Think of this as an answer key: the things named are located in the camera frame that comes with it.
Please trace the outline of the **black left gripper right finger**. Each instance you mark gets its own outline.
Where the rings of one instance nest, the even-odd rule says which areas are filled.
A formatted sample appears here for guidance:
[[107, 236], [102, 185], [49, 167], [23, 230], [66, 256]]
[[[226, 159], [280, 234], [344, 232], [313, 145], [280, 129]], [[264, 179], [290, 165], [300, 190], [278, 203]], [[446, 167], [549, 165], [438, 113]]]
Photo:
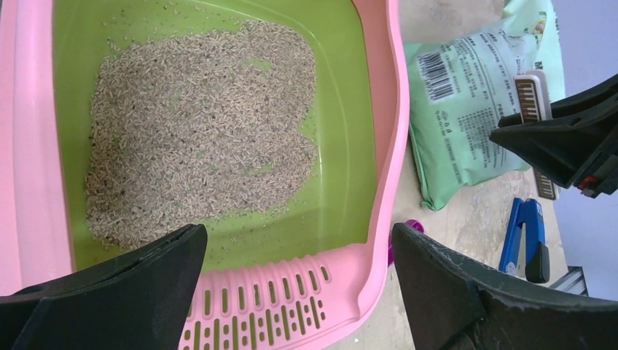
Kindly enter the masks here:
[[617, 303], [507, 275], [394, 225], [394, 265], [417, 349], [615, 349]]

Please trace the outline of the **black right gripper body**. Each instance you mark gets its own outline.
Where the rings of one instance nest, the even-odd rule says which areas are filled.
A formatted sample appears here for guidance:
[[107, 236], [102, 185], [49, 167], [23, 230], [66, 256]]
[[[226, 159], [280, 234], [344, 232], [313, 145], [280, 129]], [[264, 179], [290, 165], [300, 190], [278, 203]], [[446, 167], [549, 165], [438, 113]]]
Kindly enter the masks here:
[[588, 198], [612, 195], [617, 190], [617, 155], [600, 153], [573, 186]]

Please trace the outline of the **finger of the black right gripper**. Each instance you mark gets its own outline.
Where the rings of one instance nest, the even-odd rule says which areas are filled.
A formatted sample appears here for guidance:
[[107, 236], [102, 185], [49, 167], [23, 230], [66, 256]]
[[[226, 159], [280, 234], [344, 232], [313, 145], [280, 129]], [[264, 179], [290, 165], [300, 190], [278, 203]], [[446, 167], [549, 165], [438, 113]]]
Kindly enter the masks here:
[[569, 188], [600, 153], [617, 155], [617, 77], [551, 103], [552, 119], [502, 118], [489, 139]]

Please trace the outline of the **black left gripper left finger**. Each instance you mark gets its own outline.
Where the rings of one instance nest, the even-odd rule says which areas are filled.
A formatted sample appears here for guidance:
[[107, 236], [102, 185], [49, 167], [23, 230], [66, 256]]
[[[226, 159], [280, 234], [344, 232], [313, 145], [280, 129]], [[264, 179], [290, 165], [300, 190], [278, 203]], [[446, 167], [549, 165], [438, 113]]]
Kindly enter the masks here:
[[208, 242], [186, 225], [1, 298], [3, 349], [177, 349]]

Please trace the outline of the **green litter bag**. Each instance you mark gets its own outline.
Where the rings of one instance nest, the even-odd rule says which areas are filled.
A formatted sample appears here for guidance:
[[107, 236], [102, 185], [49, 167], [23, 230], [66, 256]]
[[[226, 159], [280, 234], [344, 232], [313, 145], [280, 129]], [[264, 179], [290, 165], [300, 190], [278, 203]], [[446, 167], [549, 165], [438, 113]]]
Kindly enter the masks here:
[[558, 18], [551, 1], [507, 1], [502, 18], [449, 42], [404, 46], [410, 140], [422, 205], [438, 211], [462, 188], [528, 164], [489, 139], [518, 114], [514, 78], [540, 69], [549, 99], [566, 97]]

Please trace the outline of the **pink green litter box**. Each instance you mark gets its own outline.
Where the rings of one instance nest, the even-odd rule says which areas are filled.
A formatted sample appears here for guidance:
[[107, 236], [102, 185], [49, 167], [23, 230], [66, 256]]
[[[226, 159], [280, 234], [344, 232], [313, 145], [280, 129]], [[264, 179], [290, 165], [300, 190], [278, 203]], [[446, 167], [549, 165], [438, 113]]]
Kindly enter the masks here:
[[3, 1], [1, 293], [113, 258], [85, 224], [90, 97], [115, 47], [246, 18], [316, 59], [315, 175], [283, 214], [208, 224], [180, 349], [323, 349], [378, 303], [409, 98], [396, 1]]

